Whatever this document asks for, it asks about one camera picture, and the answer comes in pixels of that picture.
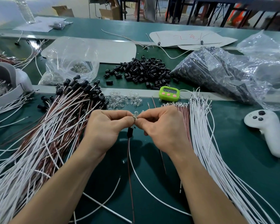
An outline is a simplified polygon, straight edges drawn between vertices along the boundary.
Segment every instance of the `forearm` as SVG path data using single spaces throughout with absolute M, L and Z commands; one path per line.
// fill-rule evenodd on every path
M 172 158 L 187 196 L 195 224 L 247 224 L 222 192 L 194 151 Z
M 80 145 L 9 224 L 68 223 L 98 164 Z

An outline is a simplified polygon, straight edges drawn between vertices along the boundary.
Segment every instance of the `floor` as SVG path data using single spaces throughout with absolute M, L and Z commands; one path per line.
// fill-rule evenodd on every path
M 110 9 L 109 5 L 99 5 L 99 4 L 88 4 L 88 0 L 27 0 L 28 6 L 31 8 L 31 11 L 34 14 L 43 14 L 43 15 L 57 15 L 56 11 L 52 9 L 51 6 L 59 6 L 59 5 L 66 5 L 68 8 L 73 10 L 75 17 L 81 18 L 101 18 L 101 14 L 99 9 L 100 8 L 107 8 Z M 159 7 L 160 12 L 157 15 L 157 22 L 159 23 L 169 23 L 165 21 L 165 12 L 168 6 L 167 0 L 160 0 Z M 189 6 L 187 12 L 182 14 L 181 20 L 179 24 L 186 24 L 189 14 L 190 14 L 191 7 Z M 215 18 L 217 13 L 213 17 L 210 26 L 220 26 L 222 19 L 223 19 L 223 10 L 221 10 L 220 15 L 216 22 Z M 134 8 L 127 8 L 127 21 L 136 21 L 134 17 Z M 254 25 L 257 21 L 258 17 L 260 16 L 261 12 L 257 13 L 253 18 L 249 20 L 251 25 L 250 28 Z M 259 21 L 256 28 L 260 28 L 262 23 L 264 22 L 265 18 L 268 16 L 272 16 L 273 12 L 265 12 L 261 20 Z M 13 0 L 0 0 L 0 25 L 10 21 L 10 19 L 17 19 L 21 18 L 21 15 L 17 9 L 16 4 Z M 144 19 L 143 16 L 140 17 L 140 21 L 147 21 Z M 195 25 L 202 25 L 202 22 L 197 19 Z

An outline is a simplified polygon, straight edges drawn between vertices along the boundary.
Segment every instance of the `water bottle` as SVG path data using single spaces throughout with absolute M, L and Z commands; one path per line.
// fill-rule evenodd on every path
M 14 1 L 17 3 L 18 8 L 19 8 L 24 20 L 27 23 L 35 23 L 34 16 L 31 12 L 30 8 L 28 7 L 26 0 L 14 0 Z

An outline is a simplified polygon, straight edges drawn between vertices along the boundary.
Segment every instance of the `white paper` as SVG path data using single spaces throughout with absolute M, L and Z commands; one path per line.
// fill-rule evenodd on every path
M 35 17 L 35 23 L 25 23 L 21 26 L 16 27 L 16 29 L 23 31 L 49 32 L 50 30 L 52 30 L 52 27 L 50 27 L 50 25 L 53 25 L 54 22 L 60 22 L 64 20 L 66 20 L 66 18 L 37 16 Z
M 130 62 L 137 52 L 136 45 L 132 42 L 116 42 L 93 38 L 69 38 L 71 37 L 57 38 L 41 52 L 41 55 L 46 58 L 51 49 L 54 49 L 56 54 L 58 54 L 58 51 L 63 51 L 66 46 L 71 55 L 76 56 L 77 59 L 91 61 L 91 57 L 87 54 L 85 55 L 85 51 L 79 50 L 79 47 L 81 47 L 81 44 L 89 47 L 92 47 L 92 44 L 96 44 L 96 52 L 100 63 L 119 64 L 121 62 Z
M 213 31 L 157 31 L 149 34 L 151 39 L 161 47 L 178 45 L 218 44 L 223 42 L 223 37 Z
M 178 47 L 183 50 L 195 50 L 195 49 L 208 48 L 208 47 L 213 47 L 213 46 L 222 47 L 222 46 L 226 46 L 226 45 L 229 45 L 229 44 L 237 41 L 237 39 L 234 39 L 231 37 L 222 37 L 222 38 L 223 38 L 223 41 L 221 43 L 206 44 L 206 45 L 181 45 Z

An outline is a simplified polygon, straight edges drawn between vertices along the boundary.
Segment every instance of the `white vr headset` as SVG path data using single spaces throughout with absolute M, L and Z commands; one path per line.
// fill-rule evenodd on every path
M 23 92 L 33 91 L 28 75 L 11 64 L 0 62 L 0 79 L 12 86 L 12 90 L 0 97 L 0 107 L 15 101 Z

